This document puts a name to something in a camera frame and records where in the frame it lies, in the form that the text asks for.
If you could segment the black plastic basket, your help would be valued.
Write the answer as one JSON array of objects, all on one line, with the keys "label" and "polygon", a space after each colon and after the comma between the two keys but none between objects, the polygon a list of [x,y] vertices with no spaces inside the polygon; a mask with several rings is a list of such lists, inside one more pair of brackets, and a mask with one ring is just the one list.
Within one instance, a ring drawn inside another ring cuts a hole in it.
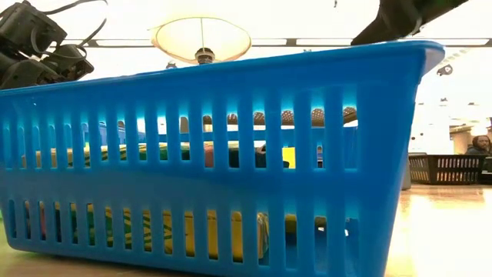
[{"label": "black plastic basket", "polygon": [[478,183],[485,155],[409,155],[413,183],[470,185]]}]

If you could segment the blue plastic basket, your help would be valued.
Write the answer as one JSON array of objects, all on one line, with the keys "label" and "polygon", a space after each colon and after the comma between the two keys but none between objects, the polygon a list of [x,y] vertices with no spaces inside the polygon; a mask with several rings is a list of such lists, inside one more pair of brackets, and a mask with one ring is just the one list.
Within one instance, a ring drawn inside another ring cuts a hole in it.
[{"label": "blue plastic basket", "polygon": [[[208,275],[384,277],[417,87],[444,57],[436,42],[362,45],[222,62],[117,78],[0,91],[0,206],[18,250],[146,265]],[[357,124],[344,127],[344,108]],[[324,111],[324,127],[311,112]],[[294,113],[294,127],[281,113]],[[262,112],[265,126],[254,126]],[[235,114],[237,125],[228,125]],[[210,115],[212,131],[203,117]],[[295,147],[296,167],[283,161]],[[32,237],[26,238],[24,202]],[[38,202],[44,202],[46,240]],[[55,202],[62,241],[55,238]],[[78,244],[69,204],[77,206]],[[95,210],[88,242],[87,204]],[[105,240],[112,209],[112,248]],[[123,209],[131,210],[125,249]],[[151,213],[144,251],[142,214]],[[218,258],[208,256],[208,210],[218,224]],[[173,250],[165,253],[163,212]],[[194,217],[186,254],[185,213]],[[243,261],[231,251],[240,212]],[[269,247],[257,251],[257,214],[268,215]]]}]

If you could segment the person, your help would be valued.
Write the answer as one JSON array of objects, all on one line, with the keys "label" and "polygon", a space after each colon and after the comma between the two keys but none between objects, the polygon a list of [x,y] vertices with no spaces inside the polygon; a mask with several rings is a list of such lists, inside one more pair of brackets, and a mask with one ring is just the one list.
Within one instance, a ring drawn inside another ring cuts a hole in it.
[{"label": "person", "polygon": [[472,145],[465,152],[466,155],[492,155],[492,141],[486,135],[473,137]]}]

